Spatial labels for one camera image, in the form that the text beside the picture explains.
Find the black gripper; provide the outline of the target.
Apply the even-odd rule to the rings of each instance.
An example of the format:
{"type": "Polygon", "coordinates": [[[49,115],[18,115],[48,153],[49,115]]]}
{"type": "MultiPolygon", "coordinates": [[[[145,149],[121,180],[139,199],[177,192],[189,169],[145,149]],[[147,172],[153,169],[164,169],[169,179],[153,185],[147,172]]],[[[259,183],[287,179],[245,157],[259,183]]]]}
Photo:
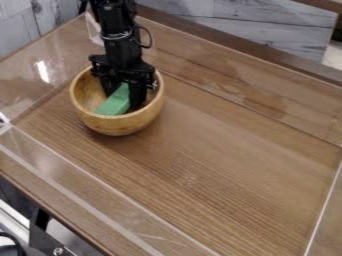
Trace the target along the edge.
{"type": "Polygon", "coordinates": [[[143,44],[139,35],[101,35],[105,53],[88,57],[92,63],[92,74],[100,79],[106,97],[128,83],[131,109],[140,108],[145,101],[147,89],[153,85],[155,68],[143,60],[143,49],[151,44],[143,44]]]}

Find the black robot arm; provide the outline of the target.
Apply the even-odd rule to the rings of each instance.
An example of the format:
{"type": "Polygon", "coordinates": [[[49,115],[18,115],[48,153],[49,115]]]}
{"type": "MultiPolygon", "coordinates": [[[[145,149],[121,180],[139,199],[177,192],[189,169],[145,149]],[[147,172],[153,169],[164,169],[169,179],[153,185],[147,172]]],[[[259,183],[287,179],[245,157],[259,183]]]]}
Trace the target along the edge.
{"type": "Polygon", "coordinates": [[[88,57],[90,73],[98,78],[106,99],[94,113],[116,116],[136,110],[155,86],[155,67],[143,60],[140,31],[149,31],[135,21],[135,0],[90,0],[94,20],[100,24],[104,54],[88,57]]]}

